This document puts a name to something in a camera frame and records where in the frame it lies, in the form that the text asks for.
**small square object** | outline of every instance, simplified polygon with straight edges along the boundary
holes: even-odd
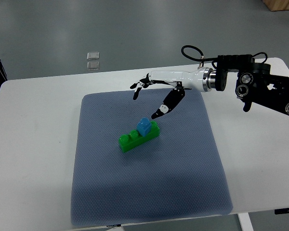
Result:
[[[92,60],[92,59],[99,59],[100,53],[97,51],[89,52],[87,55],[87,60]]]
[[[92,61],[88,62],[88,71],[90,70],[98,70],[100,69],[100,62],[99,61]]]
[[[151,131],[152,124],[148,118],[142,118],[137,124],[137,131],[142,136],[146,136]]]

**robotic arm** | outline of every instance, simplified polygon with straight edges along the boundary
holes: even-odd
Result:
[[[186,55],[185,48],[199,51],[200,59]],[[205,59],[200,49],[190,45],[183,46],[181,52],[185,57],[200,62],[197,71],[152,71],[131,86],[131,89],[135,89],[134,100],[137,99],[142,88],[147,88],[152,84],[167,84],[174,87],[164,99],[161,107],[152,114],[152,119],[171,112],[185,96],[184,90],[224,91],[228,72],[238,72],[235,93],[245,103],[243,107],[245,112],[250,110],[254,102],[289,116],[289,77],[271,75],[271,66],[265,64],[267,60],[265,53],[219,55],[217,58]],[[259,54],[264,54],[266,59],[262,63],[255,63],[254,57]],[[212,61],[214,70],[203,67],[204,62],[207,61]],[[273,84],[272,89],[268,88],[270,84]]]

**gray floor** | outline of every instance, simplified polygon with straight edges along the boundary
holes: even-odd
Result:
[[[261,0],[0,0],[0,58],[8,79],[193,64],[183,45],[206,57],[264,51],[289,67],[289,11]],[[256,231],[289,230],[289,215],[250,214]],[[237,216],[128,227],[126,230],[240,230]]]

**blue mat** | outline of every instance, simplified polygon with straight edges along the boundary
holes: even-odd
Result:
[[[160,136],[123,153],[122,134],[151,118],[170,89],[86,95],[82,100],[71,197],[76,226],[226,215],[227,181],[201,94],[187,90],[157,118]]]

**green lego brick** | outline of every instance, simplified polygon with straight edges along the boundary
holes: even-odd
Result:
[[[140,135],[134,129],[128,135],[122,135],[119,138],[119,145],[124,153],[159,136],[158,124],[155,121],[151,121],[150,123],[152,124],[151,131],[146,136]]]

